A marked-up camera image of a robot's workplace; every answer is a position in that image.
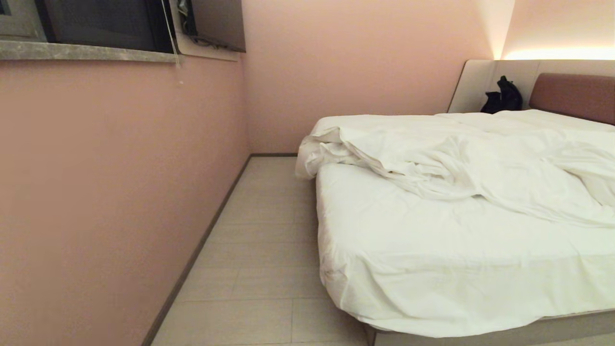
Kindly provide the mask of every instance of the window blind cord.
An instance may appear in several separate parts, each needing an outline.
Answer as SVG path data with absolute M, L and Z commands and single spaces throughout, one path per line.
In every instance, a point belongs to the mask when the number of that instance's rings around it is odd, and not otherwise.
M 160 0 L 160 2 L 162 4 L 162 11 L 164 12 L 164 20 L 167 22 L 167 30 L 169 31 L 169 38 L 171 39 L 171 46 L 173 47 L 173 55 L 175 56 L 175 67 L 180 68 L 180 56 L 179 54 L 177 54 L 177 49 L 175 48 L 175 40 L 173 40 L 173 34 L 171 34 L 171 24 L 169 24 L 169 18 L 167 16 L 167 8 L 166 6 L 164 6 L 164 0 Z

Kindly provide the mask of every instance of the bed frame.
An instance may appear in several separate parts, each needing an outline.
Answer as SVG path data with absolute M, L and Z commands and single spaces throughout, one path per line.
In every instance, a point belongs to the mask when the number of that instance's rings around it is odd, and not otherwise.
M 542 73 L 530 107 L 615 125 L 615 77 Z M 367 324 L 365 331 L 369 346 L 529 346 L 615 333 L 615 310 L 547 317 L 524 327 L 467 337 L 424 337 Z

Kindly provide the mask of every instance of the wall light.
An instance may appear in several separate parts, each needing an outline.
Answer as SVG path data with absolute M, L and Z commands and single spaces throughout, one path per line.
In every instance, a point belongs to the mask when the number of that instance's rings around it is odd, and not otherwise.
M 615 47 L 518 50 L 504 60 L 615 60 Z

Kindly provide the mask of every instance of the pink wall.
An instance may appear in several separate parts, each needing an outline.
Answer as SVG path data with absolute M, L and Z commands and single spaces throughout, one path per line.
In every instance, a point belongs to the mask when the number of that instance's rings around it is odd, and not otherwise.
M 596 48 L 615 57 L 615 1 L 516 0 L 502 56 L 606 58 Z
M 256 153 L 296 152 L 321 117 L 444 112 L 468 59 L 493 51 L 475 0 L 246 0 Z
M 0 345 L 143 341 L 248 156 L 242 88 L 202 58 L 0 62 Z

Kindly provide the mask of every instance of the bed base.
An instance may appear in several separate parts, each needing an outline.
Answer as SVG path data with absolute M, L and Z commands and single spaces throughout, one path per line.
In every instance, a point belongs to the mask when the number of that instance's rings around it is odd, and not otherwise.
M 466 337 L 433 338 L 364 327 L 369 346 L 530 346 L 615 333 L 615 310 L 543 318 L 520 328 Z

